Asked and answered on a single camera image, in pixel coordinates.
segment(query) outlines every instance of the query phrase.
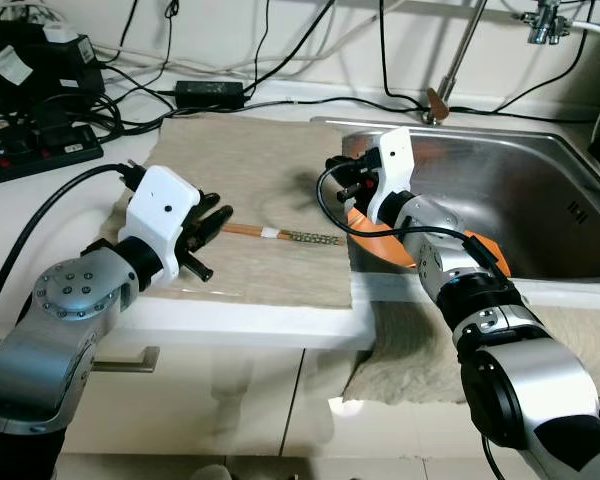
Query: wooden chopstick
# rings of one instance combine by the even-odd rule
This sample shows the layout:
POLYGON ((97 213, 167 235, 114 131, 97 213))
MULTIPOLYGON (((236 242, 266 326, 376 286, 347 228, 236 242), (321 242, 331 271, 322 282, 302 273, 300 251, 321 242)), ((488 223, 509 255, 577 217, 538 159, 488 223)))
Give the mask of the wooden chopstick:
POLYGON ((270 227, 258 227, 255 225, 243 225, 239 223, 227 223, 222 231, 239 233, 252 237, 277 238, 278 240, 290 240, 292 242, 316 243, 320 245, 344 245, 345 239, 334 235, 322 235, 320 233, 297 232, 294 230, 279 230, 270 227))

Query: power adapter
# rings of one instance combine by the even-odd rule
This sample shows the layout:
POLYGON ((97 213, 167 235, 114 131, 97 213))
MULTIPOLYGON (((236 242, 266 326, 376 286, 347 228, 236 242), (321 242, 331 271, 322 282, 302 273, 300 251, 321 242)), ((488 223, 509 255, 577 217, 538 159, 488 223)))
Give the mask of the power adapter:
POLYGON ((244 107, 242 82, 204 82, 179 80, 174 96, 178 108, 218 107, 237 109, 244 107))

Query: stainless steel sink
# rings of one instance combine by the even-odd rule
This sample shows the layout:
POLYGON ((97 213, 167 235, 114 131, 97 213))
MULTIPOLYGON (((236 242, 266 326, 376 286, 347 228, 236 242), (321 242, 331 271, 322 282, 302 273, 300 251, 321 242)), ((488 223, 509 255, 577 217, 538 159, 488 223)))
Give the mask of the stainless steel sink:
MULTIPOLYGON (((402 126, 314 120, 342 129, 348 156, 402 126)), ((411 132, 412 191, 455 209, 469 230, 498 242, 514 277, 600 283, 600 179, 562 138, 415 125, 411 132)), ((352 267, 404 271, 359 248, 352 267)))

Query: beige cloth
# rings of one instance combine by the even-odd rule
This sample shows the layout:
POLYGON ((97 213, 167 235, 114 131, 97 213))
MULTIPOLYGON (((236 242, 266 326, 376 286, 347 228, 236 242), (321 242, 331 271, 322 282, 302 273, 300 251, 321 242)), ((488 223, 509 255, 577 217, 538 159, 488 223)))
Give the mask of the beige cloth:
MULTIPOLYGON (((464 402, 451 332, 433 304, 376 302, 376 344, 351 378, 345 400, 464 402)), ((600 395, 600 310, 532 307, 593 377, 600 395)))
MULTIPOLYGON (((232 223, 343 235, 315 198, 325 159, 340 151, 340 133, 324 124, 206 115, 165 121, 146 165, 168 166, 204 192, 218 192, 221 205, 234 208, 232 223)), ((327 187, 329 197, 335 196, 333 188, 327 187)), ((105 238, 116 238, 127 201, 128 195, 116 203, 101 230, 105 238)), ((222 232, 196 257, 215 271, 209 282, 183 269, 168 288, 147 293, 249 304, 351 305, 346 246, 222 232)))

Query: white countertop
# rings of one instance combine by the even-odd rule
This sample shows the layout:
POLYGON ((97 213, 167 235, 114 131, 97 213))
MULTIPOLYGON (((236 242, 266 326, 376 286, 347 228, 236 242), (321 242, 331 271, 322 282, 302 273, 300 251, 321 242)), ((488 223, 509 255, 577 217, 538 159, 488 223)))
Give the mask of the white countertop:
MULTIPOLYGON (((293 95, 293 98, 326 97, 333 95, 334 88, 318 86, 316 89, 319 91, 311 94, 307 86, 298 89, 294 84, 273 82, 260 91, 257 101, 284 98, 279 94, 281 91, 293 95)), ((125 104, 123 115, 131 120, 149 119, 164 111, 164 106, 143 95, 125 104)), ((336 103, 285 105, 252 110, 243 115, 297 121, 332 116, 418 123, 415 116, 336 103)), ((587 129, 590 128, 460 114, 452 114, 445 125, 546 131, 561 135, 580 152, 586 148, 587 129)), ((96 165, 127 159, 143 163, 157 139, 158 132, 125 137, 104 145, 103 158, 0 184, 0 266, 24 224, 58 187, 96 165)), ((40 272, 52 263, 77 256, 95 238, 123 190, 124 186, 116 174, 100 175, 77 187, 44 217, 27 242, 3 290, 0 329, 15 322, 22 302, 40 272)), ((122 315, 110 341, 139 345, 153 341, 156 345, 165 342, 222 343, 365 349, 374 339, 370 300, 429 301, 418 288, 415 276, 365 275, 352 275, 351 310, 168 300, 144 295, 122 315)), ((595 305, 600 309, 600 285, 549 284, 527 280, 516 281, 516 284, 532 304, 582 308, 595 305)))

